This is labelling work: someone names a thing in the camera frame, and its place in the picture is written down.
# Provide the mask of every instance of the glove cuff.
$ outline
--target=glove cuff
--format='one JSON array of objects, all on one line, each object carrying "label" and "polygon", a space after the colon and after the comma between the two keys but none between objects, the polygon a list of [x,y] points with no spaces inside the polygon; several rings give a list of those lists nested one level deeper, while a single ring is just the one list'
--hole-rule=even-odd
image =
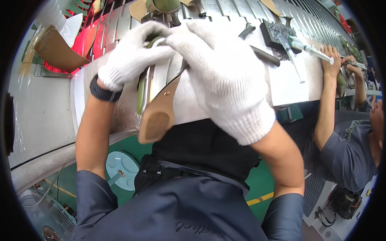
[{"label": "glove cuff", "polygon": [[111,91],[121,91],[123,89],[123,85],[118,84],[121,75],[115,67],[102,66],[98,71],[98,77],[103,85]]},{"label": "glove cuff", "polygon": [[263,138],[276,121],[275,111],[264,99],[252,110],[241,114],[234,121],[220,126],[240,145],[246,146]]}]

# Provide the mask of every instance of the white knitted glove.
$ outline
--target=white knitted glove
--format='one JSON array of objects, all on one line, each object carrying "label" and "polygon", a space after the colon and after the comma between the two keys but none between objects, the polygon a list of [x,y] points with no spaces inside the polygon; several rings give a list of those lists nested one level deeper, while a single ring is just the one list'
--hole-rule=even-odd
[{"label": "white knitted glove", "polygon": [[98,71],[104,86],[111,91],[122,90],[125,83],[134,87],[147,66],[173,57],[175,52],[169,46],[150,49],[143,47],[149,35],[166,37],[170,35],[170,31],[155,21],[146,22],[130,30],[112,51],[107,63]]},{"label": "white knitted glove", "polygon": [[189,76],[204,111],[240,145],[264,137],[276,120],[266,100],[264,65],[236,36],[216,33],[208,23],[188,21],[191,34],[166,39],[190,65]]}]

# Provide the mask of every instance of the shirt sleeve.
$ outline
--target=shirt sleeve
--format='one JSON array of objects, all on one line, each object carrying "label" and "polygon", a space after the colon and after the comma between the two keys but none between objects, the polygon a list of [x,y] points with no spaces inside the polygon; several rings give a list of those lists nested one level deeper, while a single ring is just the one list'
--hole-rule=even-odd
[{"label": "shirt sleeve", "polygon": [[298,193],[288,193],[275,198],[264,217],[261,228],[268,240],[301,240],[304,198]]},{"label": "shirt sleeve", "polygon": [[363,104],[361,104],[360,106],[358,106],[358,111],[359,112],[366,112],[366,113],[370,113],[372,107],[371,107],[371,104],[370,102],[368,102],[367,100],[365,100],[363,102]]},{"label": "shirt sleeve", "polygon": [[95,173],[80,170],[76,174],[77,223],[71,240],[84,240],[91,228],[104,216],[118,208],[118,200],[110,186]]},{"label": "shirt sleeve", "polygon": [[320,152],[320,160],[333,174],[337,184],[348,190],[357,192],[367,184],[366,174],[363,173],[367,168],[362,166],[361,157],[335,131]]}]

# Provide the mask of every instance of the gray t-shirt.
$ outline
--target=gray t-shirt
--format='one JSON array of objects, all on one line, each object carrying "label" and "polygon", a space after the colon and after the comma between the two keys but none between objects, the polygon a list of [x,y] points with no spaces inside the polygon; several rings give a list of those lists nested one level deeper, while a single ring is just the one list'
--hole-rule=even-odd
[{"label": "gray t-shirt", "polygon": [[159,180],[118,207],[106,180],[78,171],[71,240],[301,240],[303,196],[275,198],[260,226],[242,189],[231,183],[211,177]]},{"label": "gray t-shirt", "polygon": [[370,103],[365,101],[359,112],[335,111],[334,132],[322,151],[319,152],[314,141],[306,146],[303,158],[310,161],[305,162],[305,168],[353,192],[363,189],[378,173],[368,139],[372,131],[370,110]]}]

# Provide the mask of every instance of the hammer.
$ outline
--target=hammer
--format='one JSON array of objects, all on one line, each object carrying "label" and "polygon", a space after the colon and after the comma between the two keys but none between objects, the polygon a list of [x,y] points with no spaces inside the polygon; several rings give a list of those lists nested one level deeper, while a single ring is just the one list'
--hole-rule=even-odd
[{"label": "hammer", "polygon": [[[254,30],[256,29],[256,27],[251,24],[251,23],[247,23],[245,25],[245,29],[241,32],[241,34],[239,34],[239,38],[245,40],[245,38],[248,36],[248,34],[252,33]],[[255,52],[255,55],[261,59],[261,60],[264,60],[266,62],[269,62],[269,63],[272,63],[274,65],[276,65],[277,67],[280,66],[280,60],[275,58],[274,56],[262,51],[261,49],[258,49],[252,45],[250,45],[250,47],[252,48],[252,50]]]}]

